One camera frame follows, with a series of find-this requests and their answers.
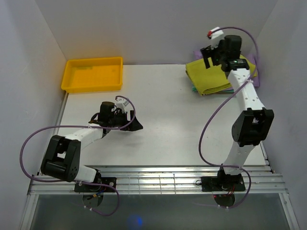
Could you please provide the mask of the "yellow-green trousers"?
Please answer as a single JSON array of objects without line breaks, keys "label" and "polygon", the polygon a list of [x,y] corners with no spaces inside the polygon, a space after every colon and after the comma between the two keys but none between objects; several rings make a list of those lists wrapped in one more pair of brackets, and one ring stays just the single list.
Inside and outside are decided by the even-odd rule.
[{"label": "yellow-green trousers", "polygon": [[186,75],[200,95],[234,92],[221,66],[211,65],[206,69],[203,59],[200,58],[186,64],[185,67]]}]

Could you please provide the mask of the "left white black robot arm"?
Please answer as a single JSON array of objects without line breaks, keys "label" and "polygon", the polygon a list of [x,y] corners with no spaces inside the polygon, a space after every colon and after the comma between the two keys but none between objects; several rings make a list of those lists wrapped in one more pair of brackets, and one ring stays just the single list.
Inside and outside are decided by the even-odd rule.
[{"label": "left white black robot arm", "polygon": [[54,135],[42,160],[41,172],[66,182],[85,182],[85,186],[93,192],[99,190],[102,180],[98,170],[80,165],[81,151],[105,137],[112,129],[130,132],[143,129],[134,109],[128,109],[128,105],[126,99],[116,103],[102,102],[100,111],[89,121],[89,124],[99,125],[99,128],[87,127],[65,136]]}]

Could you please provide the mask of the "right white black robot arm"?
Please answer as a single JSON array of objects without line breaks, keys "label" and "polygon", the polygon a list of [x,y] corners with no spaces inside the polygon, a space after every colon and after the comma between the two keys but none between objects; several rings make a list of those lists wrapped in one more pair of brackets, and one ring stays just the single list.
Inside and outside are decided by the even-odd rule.
[{"label": "right white black robot arm", "polygon": [[210,32],[208,38],[211,45],[201,50],[205,67],[210,67],[209,59],[212,65],[221,66],[236,93],[241,113],[232,125],[230,152],[216,176],[201,178],[202,191],[244,191],[242,167],[252,150],[267,137],[274,112],[260,101],[250,79],[249,64],[240,58],[241,37],[218,31]]}]

